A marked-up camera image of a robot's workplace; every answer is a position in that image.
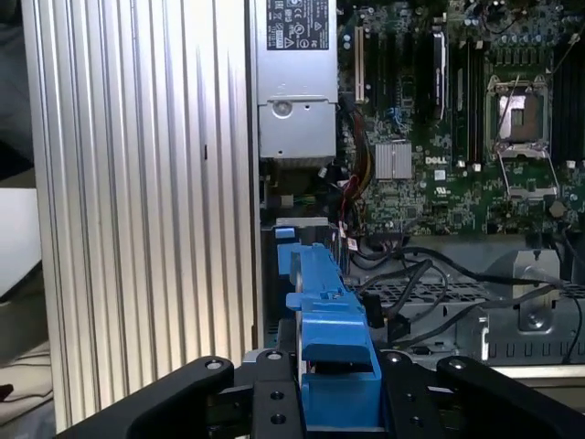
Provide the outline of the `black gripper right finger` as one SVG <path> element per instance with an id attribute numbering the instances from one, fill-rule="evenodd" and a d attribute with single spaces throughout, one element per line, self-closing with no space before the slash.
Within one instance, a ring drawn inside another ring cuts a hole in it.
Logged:
<path id="1" fill-rule="evenodd" d="M 484 364 L 380 352 L 390 438 L 582 438 L 584 415 Z"/>

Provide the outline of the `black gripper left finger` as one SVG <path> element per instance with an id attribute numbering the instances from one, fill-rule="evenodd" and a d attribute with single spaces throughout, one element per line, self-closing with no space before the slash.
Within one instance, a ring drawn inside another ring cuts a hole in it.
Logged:
<path id="1" fill-rule="evenodd" d="M 289 355 L 234 367 L 196 359 L 59 433 L 61 438 L 303 438 Z"/>

